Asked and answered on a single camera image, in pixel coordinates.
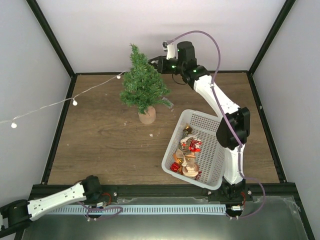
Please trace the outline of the white perforated plastic basket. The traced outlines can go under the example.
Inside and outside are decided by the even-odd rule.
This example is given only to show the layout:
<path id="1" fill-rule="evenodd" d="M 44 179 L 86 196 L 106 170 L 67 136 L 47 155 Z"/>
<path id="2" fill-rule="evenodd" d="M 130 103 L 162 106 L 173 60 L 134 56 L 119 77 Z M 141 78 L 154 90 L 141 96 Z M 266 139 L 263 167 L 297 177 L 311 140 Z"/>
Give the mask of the white perforated plastic basket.
<path id="1" fill-rule="evenodd" d="M 225 149 L 216 138 L 220 120 L 218 117 L 200 111 L 184 110 L 176 124 L 168 143 L 161 167 L 164 172 L 192 185 L 215 191 L 222 184 L 225 172 Z M 186 126 L 192 128 L 192 133 L 201 140 L 200 152 L 195 154 L 195 162 L 199 165 L 200 176 L 195 179 L 186 177 L 170 169 L 174 163 L 173 154 L 178 149 L 180 140 L 183 138 L 183 130 Z"/>

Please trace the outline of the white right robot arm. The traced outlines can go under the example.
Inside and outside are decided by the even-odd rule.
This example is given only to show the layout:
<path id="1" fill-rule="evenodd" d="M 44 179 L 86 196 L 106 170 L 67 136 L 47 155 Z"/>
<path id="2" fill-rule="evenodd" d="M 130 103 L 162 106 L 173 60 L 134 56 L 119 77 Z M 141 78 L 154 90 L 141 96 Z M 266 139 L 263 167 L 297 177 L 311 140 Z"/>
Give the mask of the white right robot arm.
<path id="1" fill-rule="evenodd" d="M 171 176 L 219 191 L 229 202 L 245 189 L 243 154 L 250 135 L 251 113 L 218 87 L 215 76 L 197 63 L 189 41 L 164 42 L 165 56 L 149 62 L 159 73 L 179 75 L 213 109 L 214 115 L 184 110 L 173 131 L 161 167 Z"/>

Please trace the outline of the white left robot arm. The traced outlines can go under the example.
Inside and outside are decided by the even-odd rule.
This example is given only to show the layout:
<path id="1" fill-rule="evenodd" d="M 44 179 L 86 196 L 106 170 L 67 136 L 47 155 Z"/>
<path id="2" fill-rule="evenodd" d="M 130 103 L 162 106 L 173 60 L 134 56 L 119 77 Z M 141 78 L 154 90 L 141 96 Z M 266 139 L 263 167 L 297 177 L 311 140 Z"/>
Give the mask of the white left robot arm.
<path id="1" fill-rule="evenodd" d="M 63 206 L 86 200 L 97 202 L 102 192 L 99 178 L 90 175 L 71 187 L 46 197 L 8 203 L 0 208 L 0 237 L 22 231 L 32 222 Z"/>

